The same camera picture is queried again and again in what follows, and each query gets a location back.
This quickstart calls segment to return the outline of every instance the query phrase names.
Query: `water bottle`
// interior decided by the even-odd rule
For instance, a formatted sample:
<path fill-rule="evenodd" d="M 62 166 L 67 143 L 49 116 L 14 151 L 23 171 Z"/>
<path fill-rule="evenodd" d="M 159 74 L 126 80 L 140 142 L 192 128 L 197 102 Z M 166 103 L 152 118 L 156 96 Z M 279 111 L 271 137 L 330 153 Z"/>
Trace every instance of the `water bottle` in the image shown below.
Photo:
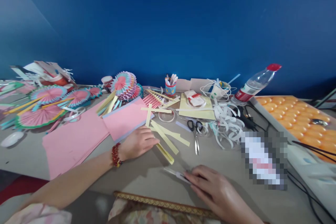
<path fill-rule="evenodd" d="M 253 75 L 231 98 L 231 102 L 239 106 L 245 106 L 253 96 L 270 83 L 275 72 L 280 68 L 281 65 L 279 64 L 270 64 L 265 70 Z"/>

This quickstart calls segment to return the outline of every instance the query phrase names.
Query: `paper fan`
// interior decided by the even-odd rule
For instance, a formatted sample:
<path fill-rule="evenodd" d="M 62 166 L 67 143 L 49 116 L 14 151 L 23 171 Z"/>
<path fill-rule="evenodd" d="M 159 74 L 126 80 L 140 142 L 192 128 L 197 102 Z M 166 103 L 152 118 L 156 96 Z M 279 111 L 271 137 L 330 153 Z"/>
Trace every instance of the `paper fan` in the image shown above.
<path fill-rule="evenodd" d="M 66 93 L 67 89 L 62 86 L 57 85 L 44 86 L 33 90 L 29 94 L 29 98 L 30 100 L 35 100 L 37 98 L 44 96 L 41 100 L 38 101 L 38 103 L 49 104 L 60 100 Z"/>
<path fill-rule="evenodd" d="M 94 99 L 102 95 L 102 88 L 98 86 L 93 86 L 86 88 L 87 91 L 90 92 L 90 99 Z"/>
<path fill-rule="evenodd" d="M 65 115 L 67 110 L 63 110 L 57 105 L 46 108 L 39 108 L 36 111 L 26 111 L 22 115 L 17 115 L 15 125 L 17 128 L 40 128 L 55 122 L 58 118 Z"/>
<path fill-rule="evenodd" d="M 134 94 L 132 95 L 132 97 L 128 101 L 130 102 L 130 101 L 134 100 L 135 98 L 137 98 L 139 96 L 142 98 L 144 96 L 143 93 L 144 93 L 144 89 L 142 88 L 142 86 L 139 83 L 137 83 L 136 86 L 135 86 Z"/>
<path fill-rule="evenodd" d="M 71 102 L 67 105 L 67 107 L 69 108 L 76 107 L 79 104 L 82 104 L 86 102 L 88 99 L 90 99 L 90 92 L 85 89 L 74 90 L 71 91 L 69 94 L 67 94 L 67 96 L 64 97 L 64 100 L 68 98 L 74 98 L 74 99 L 71 100 Z"/>
<path fill-rule="evenodd" d="M 113 80 L 111 91 L 115 90 L 116 96 L 119 96 L 121 100 L 127 100 L 134 94 L 136 84 L 137 80 L 134 74 L 120 72 Z"/>

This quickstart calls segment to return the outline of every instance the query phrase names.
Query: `floral sleeve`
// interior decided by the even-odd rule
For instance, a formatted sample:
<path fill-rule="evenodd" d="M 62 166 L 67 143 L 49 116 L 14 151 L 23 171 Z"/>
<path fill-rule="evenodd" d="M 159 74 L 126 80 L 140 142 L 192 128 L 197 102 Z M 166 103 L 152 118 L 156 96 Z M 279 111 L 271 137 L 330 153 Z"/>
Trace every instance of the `floral sleeve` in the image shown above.
<path fill-rule="evenodd" d="M 5 224 L 70 224 L 71 217 L 69 212 L 39 203 L 17 212 Z"/>

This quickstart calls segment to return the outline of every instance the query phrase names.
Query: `scissors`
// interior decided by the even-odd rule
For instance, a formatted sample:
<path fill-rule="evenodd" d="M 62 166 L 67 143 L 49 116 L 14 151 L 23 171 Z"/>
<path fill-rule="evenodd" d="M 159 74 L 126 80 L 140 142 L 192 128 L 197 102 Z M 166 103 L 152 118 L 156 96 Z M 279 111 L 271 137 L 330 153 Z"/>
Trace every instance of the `scissors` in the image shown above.
<path fill-rule="evenodd" d="M 196 152 L 196 155 L 199 155 L 200 154 L 200 150 L 199 150 L 200 149 L 200 143 L 198 141 L 198 130 L 202 131 L 203 125 L 200 121 L 197 121 L 196 122 L 196 127 L 195 127 L 195 124 L 194 124 L 193 120 L 188 120 L 187 125 L 188 125 L 188 128 L 194 133 L 194 136 L 195 136 L 195 152 Z"/>

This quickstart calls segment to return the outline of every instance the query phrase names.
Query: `gray table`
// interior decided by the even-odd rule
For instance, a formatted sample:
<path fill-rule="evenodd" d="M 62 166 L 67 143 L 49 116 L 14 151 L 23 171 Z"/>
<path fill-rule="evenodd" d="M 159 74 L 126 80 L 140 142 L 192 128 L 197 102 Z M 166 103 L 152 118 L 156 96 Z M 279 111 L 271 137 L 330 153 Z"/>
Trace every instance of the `gray table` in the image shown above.
<path fill-rule="evenodd" d="M 103 98 L 96 98 L 91 106 L 94 106 Z M 6 102 L 10 102 L 10 99 L 2 100 L 0 103 Z M 254 117 L 255 122 L 266 128 L 267 122 L 262 117 L 253 110 L 249 112 Z M 249 174 L 245 169 L 245 162 L 239 150 L 221 150 L 213 134 L 211 134 L 207 138 L 200 137 L 200 155 L 196 156 L 193 133 L 187 132 L 175 123 L 162 123 L 157 117 L 154 120 L 170 131 L 181 133 L 184 139 L 191 142 L 190 147 L 187 147 L 168 136 L 180 151 L 174 156 L 175 163 L 172 165 L 172 169 L 183 171 L 202 164 L 219 171 L 232 182 L 242 198 L 264 221 L 271 223 L 317 223 L 317 219 L 310 209 L 307 196 L 290 181 L 288 181 L 287 191 L 266 190 L 264 185 L 254 184 L 248 178 Z M 186 123 L 180 118 L 178 120 L 181 123 Z M 42 146 L 42 137 L 49 128 L 48 126 L 30 130 L 15 147 L 9 149 L 0 147 L 0 169 L 48 180 L 49 171 L 46 152 Z M 0 140 L 12 132 L 11 129 L 0 131 Z M 173 154 L 164 141 L 161 141 L 161 143 L 166 150 Z M 111 136 L 107 137 L 90 154 L 87 160 L 112 148 L 113 145 Z M 112 194 L 118 190 L 207 208 L 187 184 L 181 183 L 178 179 L 163 172 L 162 168 L 164 166 L 168 166 L 167 161 L 157 148 L 153 148 L 140 158 L 124 163 L 120 169 L 112 169 L 96 181 L 90 190 L 104 194 Z M 288 169 L 299 178 L 299 175 L 290 166 Z M 316 206 L 316 210 L 324 223 L 331 223 L 319 206 Z"/>

